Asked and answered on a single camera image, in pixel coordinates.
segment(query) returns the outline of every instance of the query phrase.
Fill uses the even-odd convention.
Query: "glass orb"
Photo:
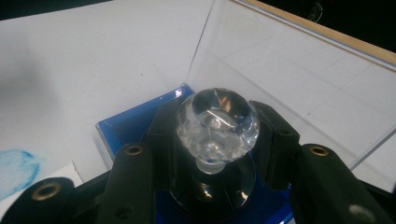
[[[207,174],[243,157],[256,144],[260,123],[256,112],[234,91],[209,89],[187,98],[177,114],[177,135]]]

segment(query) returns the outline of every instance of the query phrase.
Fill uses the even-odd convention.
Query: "glass base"
[[[224,164],[216,174],[206,174],[187,150],[182,148],[176,153],[177,174],[171,194],[194,219],[223,221],[248,203],[256,181],[254,164],[248,154]]]
[[[208,175],[215,175],[220,173],[222,170],[224,170],[224,167],[226,165],[226,163],[223,161],[218,163],[208,163],[199,159],[195,159],[195,163],[200,171]]]

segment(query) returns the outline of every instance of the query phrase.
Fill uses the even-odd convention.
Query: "metal screw hole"
[[[41,185],[33,192],[32,198],[36,201],[44,201],[55,196],[61,191],[61,185],[56,182]]]
[[[125,153],[129,156],[136,156],[143,152],[142,147],[128,147],[125,149]]]
[[[309,150],[317,156],[325,157],[329,155],[329,151],[321,147],[311,147]]]

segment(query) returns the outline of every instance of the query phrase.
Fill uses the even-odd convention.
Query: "blue smudge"
[[[0,151],[0,201],[29,187],[40,171],[40,163],[21,149]]]

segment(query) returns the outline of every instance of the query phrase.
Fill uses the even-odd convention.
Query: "glass sphere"
[[[256,144],[260,123],[256,112],[234,91],[209,89],[187,98],[177,114],[177,135],[207,174],[243,157]]]

